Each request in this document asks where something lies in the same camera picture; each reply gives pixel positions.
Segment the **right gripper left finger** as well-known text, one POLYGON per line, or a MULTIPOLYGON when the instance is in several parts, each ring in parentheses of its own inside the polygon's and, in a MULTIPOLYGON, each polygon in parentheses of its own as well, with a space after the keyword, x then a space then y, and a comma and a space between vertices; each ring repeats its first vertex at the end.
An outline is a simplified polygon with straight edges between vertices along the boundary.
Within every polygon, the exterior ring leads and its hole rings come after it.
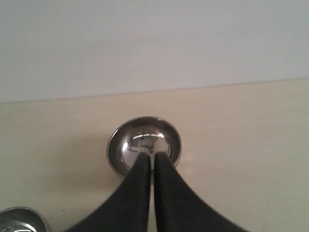
POLYGON ((150 206, 150 157, 138 155, 119 188, 68 232, 146 232, 150 206))

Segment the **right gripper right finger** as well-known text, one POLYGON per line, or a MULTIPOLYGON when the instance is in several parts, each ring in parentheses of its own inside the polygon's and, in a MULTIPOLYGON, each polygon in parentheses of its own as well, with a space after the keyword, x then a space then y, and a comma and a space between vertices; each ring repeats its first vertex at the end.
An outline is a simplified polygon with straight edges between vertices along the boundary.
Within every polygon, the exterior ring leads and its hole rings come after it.
POLYGON ((244 232, 186 184, 168 156, 154 158, 154 207, 158 232, 244 232))

